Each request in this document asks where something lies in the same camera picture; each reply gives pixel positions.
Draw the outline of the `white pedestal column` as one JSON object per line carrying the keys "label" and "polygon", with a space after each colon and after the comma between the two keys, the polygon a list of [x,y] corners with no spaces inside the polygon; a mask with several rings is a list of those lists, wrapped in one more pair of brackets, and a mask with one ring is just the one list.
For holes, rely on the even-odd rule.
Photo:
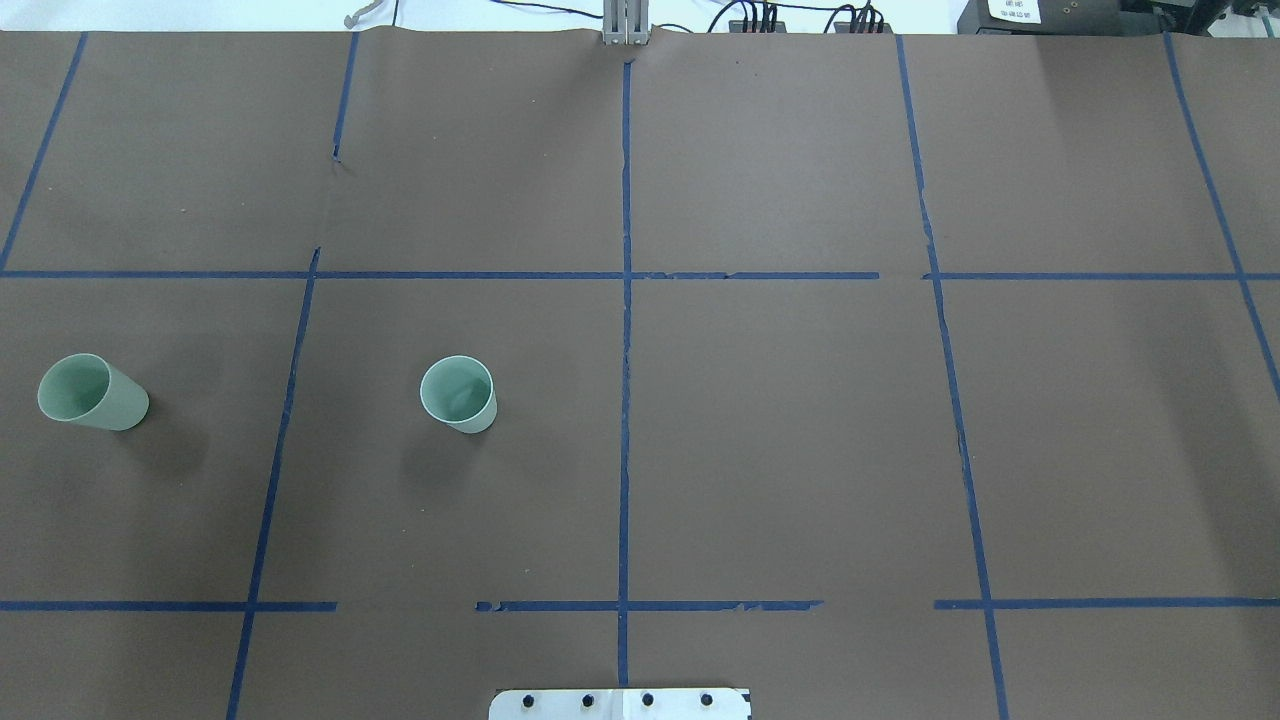
{"label": "white pedestal column", "polygon": [[489,719],[751,719],[746,689],[728,687],[511,689]]}

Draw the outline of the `green cup moved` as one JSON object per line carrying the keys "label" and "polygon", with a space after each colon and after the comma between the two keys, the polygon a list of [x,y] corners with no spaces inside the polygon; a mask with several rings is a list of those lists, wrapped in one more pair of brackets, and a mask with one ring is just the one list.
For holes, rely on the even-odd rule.
{"label": "green cup moved", "polygon": [[122,432],[137,427],[150,409],[148,393],[95,354],[54,363],[37,388],[40,411],[54,421]]}

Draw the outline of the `aluminium frame post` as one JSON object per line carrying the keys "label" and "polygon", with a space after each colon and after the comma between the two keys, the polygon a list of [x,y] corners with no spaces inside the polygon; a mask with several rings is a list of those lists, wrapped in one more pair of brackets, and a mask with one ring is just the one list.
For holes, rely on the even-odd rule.
{"label": "aluminium frame post", "polygon": [[607,46],[648,45],[652,37],[648,0],[602,3],[602,40]]}

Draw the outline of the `green cup on table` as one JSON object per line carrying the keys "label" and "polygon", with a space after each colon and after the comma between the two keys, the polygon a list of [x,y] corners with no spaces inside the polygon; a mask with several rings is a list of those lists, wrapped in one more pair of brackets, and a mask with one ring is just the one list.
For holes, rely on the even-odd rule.
{"label": "green cup on table", "polygon": [[497,419],[493,375],[477,359],[465,355],[430,365],[420,380],[419,400],[429,416],[465,434],[481,433]]}

